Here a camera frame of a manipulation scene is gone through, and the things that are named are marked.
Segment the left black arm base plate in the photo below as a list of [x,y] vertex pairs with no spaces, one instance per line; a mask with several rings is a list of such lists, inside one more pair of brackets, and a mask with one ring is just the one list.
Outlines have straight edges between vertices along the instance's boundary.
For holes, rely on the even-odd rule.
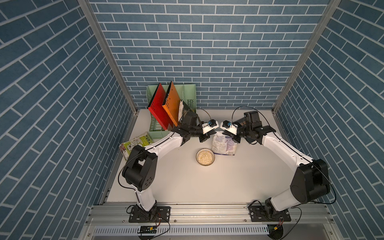
[[153,206],[149,212],[146,212],[138,205],[127,209],[130,223],[158,223],[168,222],[171,215],[170,206]]

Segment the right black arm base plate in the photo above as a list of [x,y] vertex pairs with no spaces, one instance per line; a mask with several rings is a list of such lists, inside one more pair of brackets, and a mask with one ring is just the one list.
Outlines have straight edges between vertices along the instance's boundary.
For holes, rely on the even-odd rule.
[[288,209],[277,211],[270,202],[266,204],[258,200],[248,205],[248,211],[252,222],[291,222],[291,216]]

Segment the white oats bag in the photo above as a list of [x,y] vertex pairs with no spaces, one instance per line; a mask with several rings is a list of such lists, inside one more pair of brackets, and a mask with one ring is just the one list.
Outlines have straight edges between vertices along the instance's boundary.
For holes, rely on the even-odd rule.
[[234,156],[237,150],[237,143],[223,132],[216,132],[213,137],[212,151],[214,154]]

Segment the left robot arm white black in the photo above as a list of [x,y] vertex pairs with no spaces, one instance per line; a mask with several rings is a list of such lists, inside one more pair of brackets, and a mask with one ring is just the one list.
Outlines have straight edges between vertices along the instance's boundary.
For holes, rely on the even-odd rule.
[[140,210],[153,213],[157,208],[151,184],[155,179],[158,160],[192,137],[199,138],[201,143],[208,140],[218,127],[216,120],[202,122],[197,113],[188,111],[164,138],[146,147],[137,145],[132,149],[120,174],[130,185],[128,188],[135,191]]

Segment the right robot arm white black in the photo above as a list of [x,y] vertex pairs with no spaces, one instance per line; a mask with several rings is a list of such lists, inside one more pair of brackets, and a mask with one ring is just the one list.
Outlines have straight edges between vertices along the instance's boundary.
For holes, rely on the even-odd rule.
[[250,145],[258,143],[270,149],[293,171],[289,188],[265,200],[264,211],[273,215],[329,194],[332,186],[327,163],[314,160],[283,140],[269,124],[262,124],[259,114],[259,111],[246,112],[240,120],[222,122],[221,129],[236,143],[244,139]]

